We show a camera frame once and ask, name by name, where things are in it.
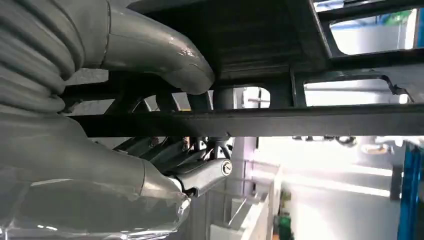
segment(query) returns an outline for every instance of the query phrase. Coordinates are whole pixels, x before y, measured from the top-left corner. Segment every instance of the bent exhaust pipe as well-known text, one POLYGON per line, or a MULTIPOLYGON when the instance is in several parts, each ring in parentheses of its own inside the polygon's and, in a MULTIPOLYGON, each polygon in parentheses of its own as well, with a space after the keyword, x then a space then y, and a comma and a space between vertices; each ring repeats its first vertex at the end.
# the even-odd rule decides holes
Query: bent exhaust pipe
POLYGON ((87 139, 76 121, 57 114, 65 107, 57 95, 82 67, 154 73, 202 94, 214 74, 188 38, 106 0, 3 0, 0 23, 2 165, 29 170, 25 181, 125 186, 128 195, 168 201, 158 193, 179 192, 148 161, 87 139))

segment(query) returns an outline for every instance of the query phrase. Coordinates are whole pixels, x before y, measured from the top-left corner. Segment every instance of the clear plastic wrap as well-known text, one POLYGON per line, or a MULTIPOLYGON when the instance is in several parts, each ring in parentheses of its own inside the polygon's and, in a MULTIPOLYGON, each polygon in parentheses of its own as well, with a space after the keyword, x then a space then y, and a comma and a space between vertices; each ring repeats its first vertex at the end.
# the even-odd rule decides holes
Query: clear plastic wrap
POLYGON ((0 239, 158 240, 187 218, 190 198, 150 187, 73 179, 25 181, 0 168, 0 239))

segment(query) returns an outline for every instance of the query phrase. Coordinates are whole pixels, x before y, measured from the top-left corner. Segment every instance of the bolt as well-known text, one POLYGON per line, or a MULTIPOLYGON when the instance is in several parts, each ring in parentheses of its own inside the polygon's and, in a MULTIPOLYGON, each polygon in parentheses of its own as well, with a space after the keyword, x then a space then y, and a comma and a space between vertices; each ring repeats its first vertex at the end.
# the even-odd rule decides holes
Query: bolt
POLYGON ((229 161, 229 160, 225 160, 223 163, 222 163, 222 168, 221 168, 221 170, 222 170, 222 174, 224 175, 224 176, 228 176, 228 175, 230 175, 231 174, 231 170, 233 169, 233 165, 231 164, 231 162, 229 161))

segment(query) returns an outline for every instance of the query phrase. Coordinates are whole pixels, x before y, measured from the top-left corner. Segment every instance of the green object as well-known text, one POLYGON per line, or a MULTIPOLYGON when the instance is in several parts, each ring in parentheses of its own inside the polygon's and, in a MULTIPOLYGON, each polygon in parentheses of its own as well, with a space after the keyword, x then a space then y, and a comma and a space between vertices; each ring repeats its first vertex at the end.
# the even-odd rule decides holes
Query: green object
POLYGON ((294 240, 292 232, 292 218, 290 215, 278 217, 278 237, 279 240, 294 240))
POLYGON ((409 16, 411 15, 412 10, 405 10, 391 13, 390 16, 384 21, 384 25, 395 26, 404 24, 408 21, 409 16))

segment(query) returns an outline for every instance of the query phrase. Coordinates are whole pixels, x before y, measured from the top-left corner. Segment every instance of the blue panel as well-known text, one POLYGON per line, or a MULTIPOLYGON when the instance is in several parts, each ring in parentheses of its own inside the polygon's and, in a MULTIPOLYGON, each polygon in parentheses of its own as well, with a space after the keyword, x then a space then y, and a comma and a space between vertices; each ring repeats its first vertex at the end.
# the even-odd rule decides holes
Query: blue panel
POLYGON ((406 146, 402 197, 400 200, 400 220, 397 232, 398 240, 414 239, 422 158, 423 153, 418 147, 411 144, 406 146))
POLYGON ((417 48, 422 48, 424 47, 424 8, 419 10, 419 16, 416 24, 418 24, 418 29, 416 31, 416 46, 417 48))

